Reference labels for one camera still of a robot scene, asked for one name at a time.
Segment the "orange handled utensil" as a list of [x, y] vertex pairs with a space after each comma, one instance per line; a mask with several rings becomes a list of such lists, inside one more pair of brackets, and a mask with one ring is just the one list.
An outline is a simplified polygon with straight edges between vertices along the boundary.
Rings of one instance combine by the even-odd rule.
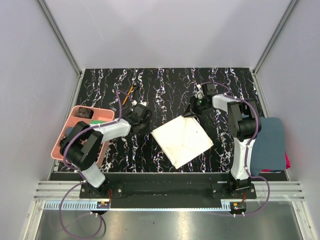
[[134, 87], [131, 86], [130, 89], [129, 89], [129, 91], [128, 91], [127, 94], [126, 94], [126, 97], [125, 97], [124, 101], [122, 102], [122, 106], [125, 106], [125, 104], [126, 104], [126, 102], [128, 101], [128, 99], [131, 98], [131, 94], [132, 94], [132, 91], [133, 91], [133, 90], [134, 90]]

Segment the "white cloth napkin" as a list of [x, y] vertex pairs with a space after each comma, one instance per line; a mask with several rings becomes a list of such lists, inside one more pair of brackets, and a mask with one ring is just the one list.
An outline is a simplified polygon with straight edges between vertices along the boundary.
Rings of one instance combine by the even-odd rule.
[[178, 116], [151, 134], [176, 169], [214, 145], [194, 117]]

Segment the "dark patterned cloth in tray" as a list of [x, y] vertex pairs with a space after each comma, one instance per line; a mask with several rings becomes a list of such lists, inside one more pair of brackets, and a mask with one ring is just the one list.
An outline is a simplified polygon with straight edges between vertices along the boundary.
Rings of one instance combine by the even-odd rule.
[[79, 107], [75, 116], [78, 118], [83, 118], [83, 119], [92, 119], [94, 115], [94, 111], [91, 108], [87, 107]]

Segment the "green cloth in tray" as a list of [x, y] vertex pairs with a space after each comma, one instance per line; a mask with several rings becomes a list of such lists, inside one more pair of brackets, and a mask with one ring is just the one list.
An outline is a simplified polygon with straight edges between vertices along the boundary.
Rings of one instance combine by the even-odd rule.
[[92, 120], [89, 122], [90, 125], [98, 125], [98, 124], [104, 124], [105, 121], [102, 120]]

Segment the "grey blue cloth in tray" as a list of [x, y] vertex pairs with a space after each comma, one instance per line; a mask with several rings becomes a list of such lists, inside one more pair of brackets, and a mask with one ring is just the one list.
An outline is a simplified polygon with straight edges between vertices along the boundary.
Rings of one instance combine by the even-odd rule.
[[73, 130], [73, 127], [71, 127], [71, 126], [67, 127], [65, 130], [65, 136], [67, 137], [71, 133], [72, 130]]

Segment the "blue folded cloth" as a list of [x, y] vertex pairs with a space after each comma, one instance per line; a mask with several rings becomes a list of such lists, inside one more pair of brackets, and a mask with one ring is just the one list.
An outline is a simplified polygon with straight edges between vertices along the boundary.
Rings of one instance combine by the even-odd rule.
[[284, 171], [286, 169], [285, 129], [276, 117], [260, 118], [261, 131], [253, 144], [250, 173], [258, 176], [263, 170]]

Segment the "magenta cloth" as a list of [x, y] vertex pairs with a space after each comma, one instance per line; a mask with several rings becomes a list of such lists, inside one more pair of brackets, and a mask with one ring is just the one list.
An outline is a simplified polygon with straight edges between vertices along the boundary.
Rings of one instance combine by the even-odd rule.
[[286, 162], [286, 169], [289, 169], [291, 167], [291, 162], [287, 152], [285, 152], [285, 162]]

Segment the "black handled utensil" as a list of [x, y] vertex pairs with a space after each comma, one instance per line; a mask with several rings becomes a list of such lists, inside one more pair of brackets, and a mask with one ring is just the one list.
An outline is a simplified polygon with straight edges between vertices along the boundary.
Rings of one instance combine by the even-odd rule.
[[133, 91], [131, 93], [131, 98], [130, 98], [132, 100], [134, 98], [136, 91], [140, 89], [140, 84], [134, 81], [131, 86], [133, 86]]

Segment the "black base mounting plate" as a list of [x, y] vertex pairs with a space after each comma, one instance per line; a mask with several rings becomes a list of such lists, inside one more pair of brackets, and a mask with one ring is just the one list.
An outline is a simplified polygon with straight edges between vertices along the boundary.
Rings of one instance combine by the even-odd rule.
[[213, 209], [221, 200], [255, 200], [255, 186], [232, 191], [228, 173], [107, 173], [95, 189], [80, 188], [81, 199], [111, 198], [113, 209]]

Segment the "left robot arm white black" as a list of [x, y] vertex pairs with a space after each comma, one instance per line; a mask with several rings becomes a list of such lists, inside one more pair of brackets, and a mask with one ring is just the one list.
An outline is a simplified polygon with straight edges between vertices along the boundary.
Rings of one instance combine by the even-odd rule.
[[63, 160], [76, 167], [81, 177], [91, 185], [90, 192], [97, 198], [108, 193], [106, 177], [96, 159], [100, 145], [129, 134], [145, 135], [150, 132], [152, 111], [146, 102], [134, 104], [124, 116], [113, 121], [87, 124], [79, 121], [72, 127], [60, 147]]

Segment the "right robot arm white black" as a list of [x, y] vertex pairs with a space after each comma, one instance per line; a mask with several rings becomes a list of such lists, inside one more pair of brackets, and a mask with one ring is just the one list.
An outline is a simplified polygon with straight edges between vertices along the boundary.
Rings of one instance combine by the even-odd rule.
[[215, 83], [202, 83], [182, 114], [184, 118], [200, 117], [204, 110], [215, 108], [227, 113], [228, 127], [234, 139], [233, 163], [224, 191], [232, 198], [241, 198], [251, 189], [251, 156], [253, 145], [261, 131], [261, 121], [256, 103], [252, 99], [240, 99], [217, 93]]

